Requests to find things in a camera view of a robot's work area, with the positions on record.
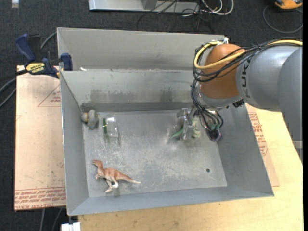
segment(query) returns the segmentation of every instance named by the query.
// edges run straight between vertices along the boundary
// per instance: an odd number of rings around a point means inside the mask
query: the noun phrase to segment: green object
[[[181,133],[183,132],[183,128],[177,132],[175,132],[171,137],[176,137],[176,136],[179,136]]]
[[[106,119],[105,118],[103,119],[103,128],[104,128],[104,134],[107,134],[108,131],[107,131],[107,123],[106,123]]]

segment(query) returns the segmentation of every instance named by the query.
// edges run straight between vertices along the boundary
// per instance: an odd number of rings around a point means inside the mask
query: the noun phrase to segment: cardboard sheet
[[[17,77],[14,209],[66,205],[60,81]]]

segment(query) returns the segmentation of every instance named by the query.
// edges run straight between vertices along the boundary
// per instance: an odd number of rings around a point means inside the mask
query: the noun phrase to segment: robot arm
[[[219,110],[248,103],[281,111],[293,141],[302,143],[302,41],[279,39],[250,48],[209,42],[196,50],[193,74],[193,115],[199,116],[213,141],[220,138]]]

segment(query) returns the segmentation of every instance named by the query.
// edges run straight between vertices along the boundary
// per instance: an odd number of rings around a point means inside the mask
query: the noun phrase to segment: bin floor
[[[95,129],[83,124],[89,197],[227,186],[217,144],[208,138],[200,122],[200,138],[172,138],[177,112],[98,112]],[[103,120],[112,117],[116,124],[109,123],[106,131]],[[118,189],[105,193],[107,182],[95,179],[93,159],[141,184],[120,180]]]

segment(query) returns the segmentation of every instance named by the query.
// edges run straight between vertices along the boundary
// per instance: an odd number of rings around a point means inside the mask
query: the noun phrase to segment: black carpet
[[[266,25],[262,13],[270,5],[268,0],[234,0],[234,3],[234,10],[229,15],[205,15],[203,21],[195,16],[184,19],[172,13],[90,12],[88,0],[19,0],[19,9],[12,9],[12,0],[0,0],[0,77],[13,74],[16,65],[26,62],[14,45],[16,38],[28,33],[40,34],[46,39],[57,27],[219,34],[240,46],[284,37],[302,39],[302,29],[283,34]],[[280,12],[273,6],[266,15],[268,21],[282,31],[296,29],[303,20],[302,13]],[[55,39],[44,48],[44,54],[48,53],[51,59],[57,57]],[[14,88],[15,84],[0,95],[0,103]],[[42,210],[13,210],[14,148],[15,95],[0,108],[0,230],[36,231],[40,227]],[[46,209],[42,230],[51,230],[58,212],[58,208]],[[69,219],[63,210],[55,230],[67,222]]]

